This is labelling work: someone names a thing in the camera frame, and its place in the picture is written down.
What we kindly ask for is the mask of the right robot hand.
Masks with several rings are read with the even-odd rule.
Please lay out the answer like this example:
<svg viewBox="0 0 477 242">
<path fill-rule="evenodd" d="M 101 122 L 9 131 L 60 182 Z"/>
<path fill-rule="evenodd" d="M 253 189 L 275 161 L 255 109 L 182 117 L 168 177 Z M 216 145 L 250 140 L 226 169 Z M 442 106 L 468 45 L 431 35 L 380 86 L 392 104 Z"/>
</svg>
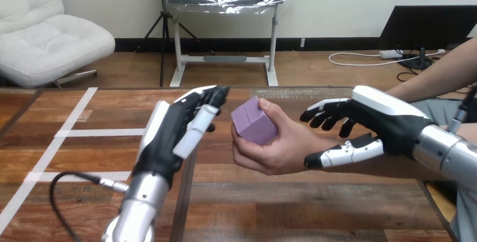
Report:
<svg viewBox="0 0 477 242">
<path fill-rule="evenodd" d="M 376 133 L 367 133 L 348 140 L 343 145 L 307 155 L 304 165 L 309 169 L 324 169 L 357 163 L 382 154 L 412 157 L 420 133 L 435 123 L 416 107 L 369 86 L 356 86 L 350 98 L 322 100 L 300 116 L 310 127 L 329 131 L 345 118 L 339 136 L 348 137 L 355 124 Z"/>
</svg>

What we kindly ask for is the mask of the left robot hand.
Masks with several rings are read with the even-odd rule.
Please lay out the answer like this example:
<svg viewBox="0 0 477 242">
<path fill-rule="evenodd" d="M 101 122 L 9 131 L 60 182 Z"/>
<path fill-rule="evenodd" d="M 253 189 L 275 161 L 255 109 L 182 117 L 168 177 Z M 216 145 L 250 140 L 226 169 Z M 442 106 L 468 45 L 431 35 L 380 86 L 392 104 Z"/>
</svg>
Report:
<svg viewBox="0 0 477 242">
<path fill-rule="evenodd" d="M 171 186 L 203 135 L 215 131 L 213 119 L 220 115 L 229 90 L 228 86 L 203 86 L 171 104 L 159 101 L 142 136 L 132 174 L 158 174 Z"/>
</svg>

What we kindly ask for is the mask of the person's hand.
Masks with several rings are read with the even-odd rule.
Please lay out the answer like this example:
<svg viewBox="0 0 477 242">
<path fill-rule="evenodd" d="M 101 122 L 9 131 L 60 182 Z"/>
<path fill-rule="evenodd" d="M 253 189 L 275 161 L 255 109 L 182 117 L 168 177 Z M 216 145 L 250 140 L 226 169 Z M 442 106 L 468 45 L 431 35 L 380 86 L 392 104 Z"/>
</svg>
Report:
<svg viewBox="0 0 477 242">
<path fill-rule="evenodd" d="M 305 126 L 293 121 L 277 104 L 264 98 L 258 106 L 277 127 L 277 136 L 270 145 L 259 146 L 239 136 L 231 125 L 232 155 L 236 165 L 268 176 L 292 174 L 307 170 L 304 158 L 327 150 L 339 142 L 315 135 Z"/>
</svg>

